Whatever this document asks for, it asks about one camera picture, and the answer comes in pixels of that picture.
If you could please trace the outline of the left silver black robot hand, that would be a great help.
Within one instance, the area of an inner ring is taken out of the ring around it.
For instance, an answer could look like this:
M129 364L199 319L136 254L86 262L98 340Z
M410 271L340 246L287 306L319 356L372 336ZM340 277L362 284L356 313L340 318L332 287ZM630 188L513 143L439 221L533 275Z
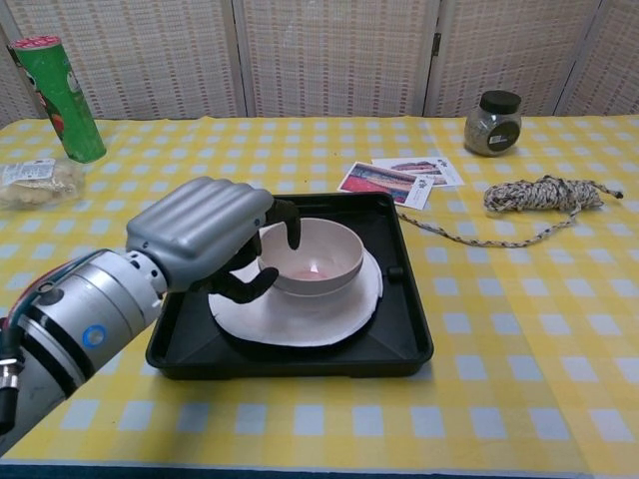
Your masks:
M158 266L169 292L203 290L244 304L279 277L270 266L249 282L234 276L262 254L260 229L278 223L285 225L289 248L297 249L302 226L294 203L248 184L199 177L132 218L126 250Z

